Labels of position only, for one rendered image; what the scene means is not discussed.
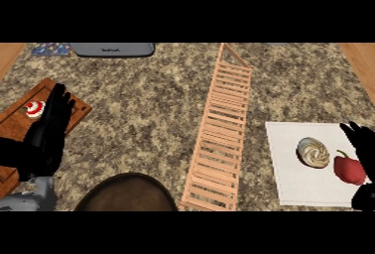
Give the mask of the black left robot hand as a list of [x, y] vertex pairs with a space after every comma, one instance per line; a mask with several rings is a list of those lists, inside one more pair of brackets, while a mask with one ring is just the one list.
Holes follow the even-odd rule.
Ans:
[[59, 169], [74, 106], [66, 87], [57, 83], [41, 118], [32, 123], [23, 141], [0, 137], [0, 166], [18, 170], [20, 182], [50, 177]]

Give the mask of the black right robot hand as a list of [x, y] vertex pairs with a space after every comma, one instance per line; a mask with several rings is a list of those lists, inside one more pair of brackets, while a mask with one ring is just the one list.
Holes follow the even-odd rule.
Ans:
[[375, 131], [359, 126], [353, 121], [341, 123], [339, 128], [356, 149], [357, 159], [363, 167], [369, 184], [357, 189], [351, 199], [351, 208], [362, 211], [375, 211]]

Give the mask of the red bell pepper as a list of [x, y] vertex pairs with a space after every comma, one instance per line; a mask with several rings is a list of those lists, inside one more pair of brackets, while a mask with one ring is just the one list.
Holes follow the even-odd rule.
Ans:
[[341, 150], [338, 153], [339, 156], [333, 158], [333, 173], [347, 184], [360, 186], [366, 179], [362, 164]]

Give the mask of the white placemat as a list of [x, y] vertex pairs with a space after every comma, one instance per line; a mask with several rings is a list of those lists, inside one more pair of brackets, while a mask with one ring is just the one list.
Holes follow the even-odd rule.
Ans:
[[[351, 198], [363, 184], [347, 184], [333, 173], [333, 158], [341, 150], [357, 160], [356, 149], [338, 124], [267, 122], [267, 137], [273, 158], [280, 205], [351, 206]], [[297, 154], [297, 144], [304, 137], [314, 138], [329, 152], [323, 169], [307, 166]]]

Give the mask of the pale wooden tiered shelf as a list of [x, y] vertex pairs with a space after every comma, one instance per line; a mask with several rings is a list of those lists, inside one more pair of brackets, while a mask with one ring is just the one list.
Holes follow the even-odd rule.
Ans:
[[254, 67], [220, 45], [180, 210], [235, 211]]

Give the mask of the brown wooden cutting board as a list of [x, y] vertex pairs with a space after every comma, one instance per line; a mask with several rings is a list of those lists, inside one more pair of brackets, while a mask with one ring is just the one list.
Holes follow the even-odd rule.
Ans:
[[[19, 100], [0, 113], [0, 137], [10, 138], [16, 141], [23, 140], [26, 131], [35, 120], [28, 117], [26, 113], [22, 111], [22, 107], [34, 101], [47, 101], [54, 84], [53, 80], [46, 77]], [[91, 107], [74, 95], [71, 95], [71, 99], [74, 99], [77, 103], [72, 109], [66, 133], [71, 133], [91, 111]], [[18, 185], [16, 169], [0, 166], [0, 198], [13, 191]]]

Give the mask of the red and white cupcake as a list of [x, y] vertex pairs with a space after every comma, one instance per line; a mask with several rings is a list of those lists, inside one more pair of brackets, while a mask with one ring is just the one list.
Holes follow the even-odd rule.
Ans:
[[46, 102], [32, 101], [26, 103], [26, 116], [32, 119], [40, 118], [44, 112]]

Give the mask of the dark brown round bowl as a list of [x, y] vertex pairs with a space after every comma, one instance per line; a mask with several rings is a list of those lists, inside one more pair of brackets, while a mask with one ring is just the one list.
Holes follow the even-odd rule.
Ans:
[[75, 211], [175, 211], [171, 194], [149, 175], [125, 173], [102, 181]]

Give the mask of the blue patterned cloth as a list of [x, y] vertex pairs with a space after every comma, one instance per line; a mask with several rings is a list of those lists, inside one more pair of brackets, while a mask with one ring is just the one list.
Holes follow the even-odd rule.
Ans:
[[71, 54], [69, 43], [38, 43], [31, 51], [32, 56], [68, 56]]

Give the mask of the grey flat appliance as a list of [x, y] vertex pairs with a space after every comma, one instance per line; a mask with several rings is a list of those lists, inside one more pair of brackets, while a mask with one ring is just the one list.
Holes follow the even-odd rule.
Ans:
[[84, 58], [142, 58], [153, 55], [153, 43], [71, 43]]

